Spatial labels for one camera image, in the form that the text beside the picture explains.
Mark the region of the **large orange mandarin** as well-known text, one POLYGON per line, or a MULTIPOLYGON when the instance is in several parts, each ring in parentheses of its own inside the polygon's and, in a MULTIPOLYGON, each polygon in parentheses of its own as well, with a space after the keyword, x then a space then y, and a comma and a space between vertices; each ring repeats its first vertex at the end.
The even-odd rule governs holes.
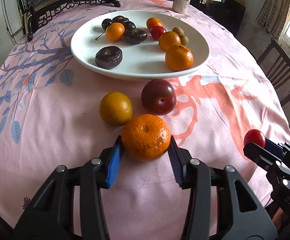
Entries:
POLYGON ((164 120, 152 114, 140 114, 126 123, 122 144, 127 154, 138 161, 153 161, 168 150, 171 132, 164 120))

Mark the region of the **small orange kumquat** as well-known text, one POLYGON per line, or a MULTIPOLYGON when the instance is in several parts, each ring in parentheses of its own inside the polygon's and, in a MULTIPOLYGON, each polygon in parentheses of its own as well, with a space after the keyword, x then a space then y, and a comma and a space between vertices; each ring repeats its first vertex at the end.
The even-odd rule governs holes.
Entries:
POLYGON ((121 23, 112 23, 105 31, 105 36, 109 41, 116 42, 124 36, 125 27, 121 23))

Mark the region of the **dark wooden chair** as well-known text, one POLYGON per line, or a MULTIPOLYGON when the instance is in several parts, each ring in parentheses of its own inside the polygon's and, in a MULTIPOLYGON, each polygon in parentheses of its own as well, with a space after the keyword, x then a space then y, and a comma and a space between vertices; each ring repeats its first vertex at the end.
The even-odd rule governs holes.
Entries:
MULTIPOLYGON (((274 89, 278 90, 283 85, 286 85, 290 80, 290 58, 286 52, 275 40, 272 40, 256 62, 261 66, 273 51, 276 51, 278 57, 270 64, 270 67, 266 72, 266 77, 271 82, 274 89)), ((283 99, 280 99, 282 107, 288 102, 290 102, 290 92, 283 99)))

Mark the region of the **pink deer tablecloth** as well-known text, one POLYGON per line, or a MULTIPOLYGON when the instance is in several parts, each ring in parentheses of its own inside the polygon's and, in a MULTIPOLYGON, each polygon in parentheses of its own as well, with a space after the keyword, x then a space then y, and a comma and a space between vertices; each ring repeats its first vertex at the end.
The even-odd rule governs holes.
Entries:
MULTIPOLYGON (((163 12, 205 37, 207 63, 170 80, 177 104, 163 119, 180 147, 208 166, 234 166, 268 205, 272 186, 265 171, 243 156, 243 138, 256 128, 273 142, 290 142, 290 129, 275 89, 250 52, 194 7, 177 14, 170 1, 121 0, 121 9, 163 12)), ((0 67, 0 216, 10 226, 58 165, 81 166, 114 144, 121 128, 99 116, 106 94, 121 92, 135 114, 144 113, 143 83, 99 75, 70 52, 80 26, 112 11, 108 5, 80 5, 63 12, 32 41, 22 38, 0 67)), ((124 155, 116 183, 102 199, 111 239, 181 237, 189 192, 175 182, 168 155, 151 162, 124 155)))

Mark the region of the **dark red plum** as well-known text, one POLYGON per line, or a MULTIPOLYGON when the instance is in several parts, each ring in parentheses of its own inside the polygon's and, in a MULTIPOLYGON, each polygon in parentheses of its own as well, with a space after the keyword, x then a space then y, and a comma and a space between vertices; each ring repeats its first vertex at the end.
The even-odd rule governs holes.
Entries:
POLYGON ((148 113, 166 115, 176 106, 175 90, 166 80, 149 81, 142 89, 141 102, 148 113))

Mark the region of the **yellow orange fruit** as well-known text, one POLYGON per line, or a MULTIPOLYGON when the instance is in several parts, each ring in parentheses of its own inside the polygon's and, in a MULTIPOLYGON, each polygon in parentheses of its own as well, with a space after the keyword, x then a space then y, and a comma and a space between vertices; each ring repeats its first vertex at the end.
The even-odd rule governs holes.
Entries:
POLYGON ((111 92, 99 104, 101 119, 110 126, 125 125, 133 116, 131 100, 121 92, 111 92))

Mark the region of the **orange mandarin on plate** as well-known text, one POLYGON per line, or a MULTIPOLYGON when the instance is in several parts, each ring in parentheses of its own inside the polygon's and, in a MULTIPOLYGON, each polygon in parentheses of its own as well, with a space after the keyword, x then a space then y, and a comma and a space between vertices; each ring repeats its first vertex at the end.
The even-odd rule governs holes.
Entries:
POLYGON ((191 68, 193 61, 193 53, 183 45, 171 46, 165 54, 165 63, 174 72, 191 68))

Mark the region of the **tan longan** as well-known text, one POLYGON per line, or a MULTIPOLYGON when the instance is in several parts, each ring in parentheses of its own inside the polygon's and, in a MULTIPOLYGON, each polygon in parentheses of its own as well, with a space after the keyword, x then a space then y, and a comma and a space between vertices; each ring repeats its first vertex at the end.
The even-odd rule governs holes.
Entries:
POLYGON ((172 29, 172 32, 178 34, 179 36, 184 35, 184 31, 183 31, 180 27, 174 27, 174 28, 172 29))
POLYGON ((180 35, 180 41, 181 41, 181 45, 183 46, 187 46, 189 39, 186 35, 180 35))

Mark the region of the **white round plate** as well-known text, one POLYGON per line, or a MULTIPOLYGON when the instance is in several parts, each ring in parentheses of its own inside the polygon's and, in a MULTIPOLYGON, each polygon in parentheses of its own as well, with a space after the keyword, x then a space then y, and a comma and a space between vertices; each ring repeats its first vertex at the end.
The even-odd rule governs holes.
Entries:
POLYGON ((121 80, 169 79, 191 74, 207 61, 210 54, 206 39, 188 23, 179 17, 144 10, 114 11, 89 20, 73 34, 70 48, 76 60, 86 68, 104 76, 121 80), (171 71, 165 63, 165 51, 151 36, 141 44, 131 44, 124 39, 117 42, 108 40, 103 34, 101 23, 106 18, 120 15, 125 16, 143 30, 147 30, 146 20, 151 17, 160 19, 167 30, 180 27, 189 38, 187 46, 193 53, 192 67, 179 72, 171 71), (96 53, 107 46, 117 46, 123 53, 121 63, 111 70, 99 68, 95 63, 96 53))

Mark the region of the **red cherry tomato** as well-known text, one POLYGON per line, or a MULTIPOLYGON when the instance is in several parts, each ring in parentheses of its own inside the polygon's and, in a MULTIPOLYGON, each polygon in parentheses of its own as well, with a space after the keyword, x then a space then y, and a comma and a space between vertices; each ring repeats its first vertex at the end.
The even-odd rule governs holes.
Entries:
POLYGON ((164 33, 166 33, 166 29, 159 25, 152 27, 150 30, 152 38, 156 41, 158 41, 164 33))

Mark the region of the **dark water chestnut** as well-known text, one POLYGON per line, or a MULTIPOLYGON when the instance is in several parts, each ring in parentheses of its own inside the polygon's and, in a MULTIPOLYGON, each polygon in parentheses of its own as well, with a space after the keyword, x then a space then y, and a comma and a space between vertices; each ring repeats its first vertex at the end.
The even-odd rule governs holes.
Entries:
POLYGON ((138 28, 127 30, 124 33, 124 39, 132 44, 140 44, 147 39, 147 33, 138 28))
POLYGON ((104 47, 95 55, 96 65, 107 70, 117 67, 122 59, 122 50, 116 46, 104 47))
POLYGON ((118 15, 112 19, 112 23, 125 24, 125 22, 128 22, 128 21, 129 21, 129 18, 121 16, 121 15, 118 15))

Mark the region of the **beige drink can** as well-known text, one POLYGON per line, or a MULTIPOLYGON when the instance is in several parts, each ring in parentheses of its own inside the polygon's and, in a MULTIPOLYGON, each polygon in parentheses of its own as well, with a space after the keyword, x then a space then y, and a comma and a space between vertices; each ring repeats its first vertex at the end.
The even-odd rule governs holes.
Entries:
POLYGON ((173 0, 172 10, 186 14, 191 0, 173 0))

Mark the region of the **dark cherry with stem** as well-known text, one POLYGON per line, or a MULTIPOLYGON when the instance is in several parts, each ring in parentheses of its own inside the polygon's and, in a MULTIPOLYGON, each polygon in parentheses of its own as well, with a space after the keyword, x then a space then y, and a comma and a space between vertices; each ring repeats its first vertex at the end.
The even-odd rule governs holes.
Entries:
POLYGON ((112 19, 110 18, 106 18, 102 21, 102 29, 103 29, 103 32, 95 38, 95 40, 98 40, 106 31, 106 29, 112 24, 112 19))

